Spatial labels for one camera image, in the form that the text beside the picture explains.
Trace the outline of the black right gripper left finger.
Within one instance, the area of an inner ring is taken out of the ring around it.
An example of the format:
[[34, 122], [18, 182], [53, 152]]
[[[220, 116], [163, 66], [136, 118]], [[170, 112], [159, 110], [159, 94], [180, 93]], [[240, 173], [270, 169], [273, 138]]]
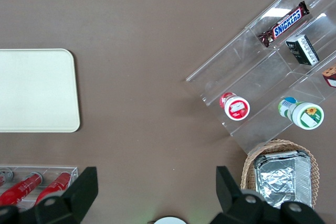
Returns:
[[1, 223], [81, 223], [97, 195], [97, 168], [86, 167], [60, 196], [49, 196], [23, 212], [1, 206]]

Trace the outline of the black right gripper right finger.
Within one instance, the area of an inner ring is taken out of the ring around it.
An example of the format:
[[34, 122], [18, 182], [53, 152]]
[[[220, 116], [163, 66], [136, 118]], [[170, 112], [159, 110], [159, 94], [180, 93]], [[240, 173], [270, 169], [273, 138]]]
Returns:
[[242, 192], [226, 166], [216, 167], [216, 194], [222, 212], [211, 223], [325, 223], [301, 202], [288, 201], [277, 209], [256, 194]]

